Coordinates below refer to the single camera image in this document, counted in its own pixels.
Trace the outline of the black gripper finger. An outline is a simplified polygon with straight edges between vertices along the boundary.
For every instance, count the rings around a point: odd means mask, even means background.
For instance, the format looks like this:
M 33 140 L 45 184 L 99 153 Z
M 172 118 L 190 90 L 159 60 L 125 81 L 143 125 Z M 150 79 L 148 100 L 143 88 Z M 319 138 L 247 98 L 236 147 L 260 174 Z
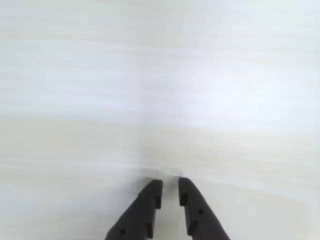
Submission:
M 196 185 L 186 177 L 178 179 L 179 205 L 184 207 L 187 235 L 193 240 L 229 240 L 218 218 Z
M 107 232 L 106 240 L 149 240 L 154 237 L 156 210 L 162 206 L 163 181 L 151 180 Z

